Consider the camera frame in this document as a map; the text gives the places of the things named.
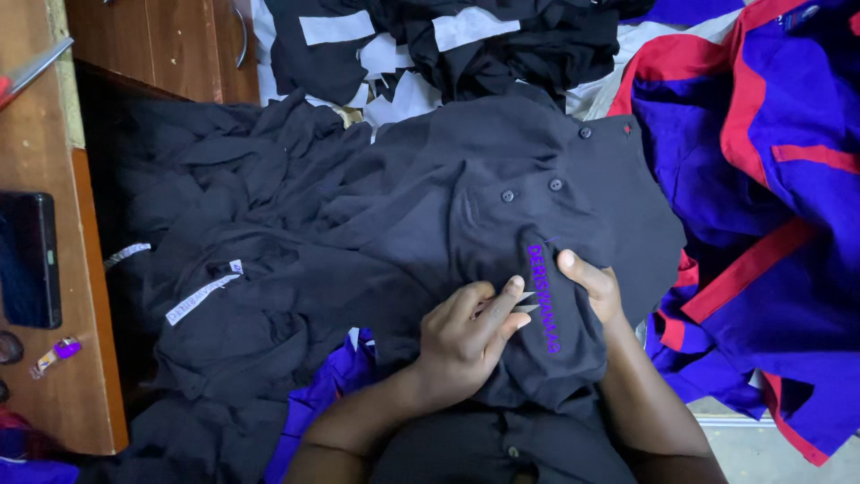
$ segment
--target hand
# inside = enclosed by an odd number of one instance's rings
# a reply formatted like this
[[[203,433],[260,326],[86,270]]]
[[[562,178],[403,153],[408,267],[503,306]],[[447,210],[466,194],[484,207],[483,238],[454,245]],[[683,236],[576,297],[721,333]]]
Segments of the hand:
[[[511,313],[523,293],[514,276],[477,318],[478,305],[495,295],[489,282],[460,288],[421,321],[421,355],[405,371],[418,380],[425,412],[466,400],[487,381],[508,339],[531,318]]]
[[[576,257],[570,249],[559,252],[556,264],[562,274],[588,291],[588,302],[604,326],[619,320],[627,325],[621,308],[621,291],[612,267],[598,269]]]

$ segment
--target wooden desk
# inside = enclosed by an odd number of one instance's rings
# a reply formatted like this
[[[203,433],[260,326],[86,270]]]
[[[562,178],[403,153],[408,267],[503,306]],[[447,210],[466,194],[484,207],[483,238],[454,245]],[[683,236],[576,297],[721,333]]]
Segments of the wooden desk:
[[[0,0],[0,12],[0,72],[68,34],[62,0]],[[53,195],[63,310],[54,331],[0,316],[25,347],[23,362],[0,366],[7,405],[68,450],[114,454],[128,435],[71,53],[0,111],[0,189]],[[28,368],[63,336],[78,338],[81,352],[33,380]]]

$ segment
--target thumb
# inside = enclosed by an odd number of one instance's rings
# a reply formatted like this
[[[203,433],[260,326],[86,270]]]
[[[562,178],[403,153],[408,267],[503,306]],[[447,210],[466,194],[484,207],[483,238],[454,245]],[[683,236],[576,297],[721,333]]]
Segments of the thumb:
[[[495,330],[495,334],[484,349],[484,361],[490,365],[491,369],[501,359],[501,353],[505,350],[508,339],[529,322],[531,322],[531,316],[526,313],[510,313],[505,322],[499,326],[499,329]]]
[[[570,249],[559,252],[556,264],[568,279],[585,288],[589,297],[599,300],[611,295],[613,287],[611,268],[600,270],[576,257],[576,254]]]

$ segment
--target drawer handle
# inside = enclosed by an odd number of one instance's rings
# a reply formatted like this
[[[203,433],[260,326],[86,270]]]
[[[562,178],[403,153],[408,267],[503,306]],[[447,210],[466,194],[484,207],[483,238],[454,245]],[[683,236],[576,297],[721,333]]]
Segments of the drawer handle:
[[[236,68],[242,67],[242,62],[245,61],[245,53],[248,51],[248,27],[245,25],[245,19],[242,17],[242,12],[233,4],[233,13],[239,17],[239,23],[242,24],[242,52],[236,56]]]

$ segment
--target smartphone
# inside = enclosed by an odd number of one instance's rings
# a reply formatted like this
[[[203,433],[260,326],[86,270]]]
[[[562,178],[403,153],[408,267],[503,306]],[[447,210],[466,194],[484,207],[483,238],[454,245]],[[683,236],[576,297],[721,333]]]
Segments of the smartphone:
[[[9,323],[60,327],[58,262],[53,197],[0,191],[0,296]]]

